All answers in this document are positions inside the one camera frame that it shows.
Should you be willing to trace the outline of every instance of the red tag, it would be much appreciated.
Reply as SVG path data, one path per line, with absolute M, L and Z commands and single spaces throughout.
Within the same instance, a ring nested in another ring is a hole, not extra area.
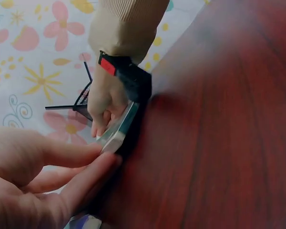
M 105 58 L 102 58 L 101 60 L 101 66 L 103 69 L 105 69 L 110 75 L 115 75 L 115 67 L 109 63 L 108 60 L 106 60 Z

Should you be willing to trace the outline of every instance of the wooden surface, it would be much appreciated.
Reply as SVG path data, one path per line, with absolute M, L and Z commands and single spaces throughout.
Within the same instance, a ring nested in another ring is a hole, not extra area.
M 286 229 L 286 0 L 214 0 L 154 71 L 98 214 L 123 229 Z

